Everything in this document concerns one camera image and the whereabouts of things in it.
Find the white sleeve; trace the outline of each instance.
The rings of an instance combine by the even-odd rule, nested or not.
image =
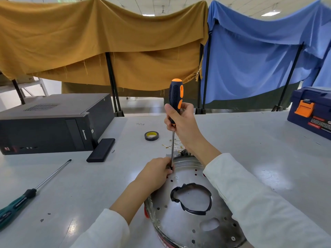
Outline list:
[[[211,161],[204,174],[255,248],[331,247],[330,235],[262,184],[229,153]]]
[[[125,219],[115,211],[104,209],[71,248],[120,248],[128,240],[129,234]]]

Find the blue toolbox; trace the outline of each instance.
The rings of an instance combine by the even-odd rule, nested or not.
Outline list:
[[[287,120],[331,140],[331,89],[305,87],[291,97]]]

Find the metal plate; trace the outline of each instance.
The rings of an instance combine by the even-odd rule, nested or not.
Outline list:
[[[204,167],[193,156],[174,158],[175,171],[168,176],[166,183],[145,201],[146,211],[157,233],[170,241],[174,247],[190,248],[235,248],[241,246],[246,238],[237,221],[232,219],[232,213],[218,191],[203,175]],[[170,194],[176,187],[195,183],[204,186],[210,193],[212,206],[205,215],[195,215],[183,210],[180,202],[172,201]],[[200,197],[193,198],[197,208],[201,209]],[[216,218],[219,226],[204,231],[201,222]]]

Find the screwdriver handle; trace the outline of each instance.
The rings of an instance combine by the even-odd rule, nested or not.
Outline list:
[[[5,227],[16,215],[16,213],[31,198],[36,196],[36,189],[28,189],[22,196],[11,202],[8,206],[0,210],[0,229]]]
[[[180,113],[180,107],[183,102],[184,96],[184,86],[182,80],[175,78],[171,81],[169,88],[169,103],[170,105]],[[176,125],[176,123],[170,119],[172,125]]]

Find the black rectangular device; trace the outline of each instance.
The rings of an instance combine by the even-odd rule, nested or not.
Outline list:
[[[104,162],[108,156],[109,151],[115,143],[115,138],[103,138],[98,146],[93,150],[90,156],[86,159],[88,163]]]
[[[4,155],[94,150],[114,118],[110,94],[56,94],[0,112]]]

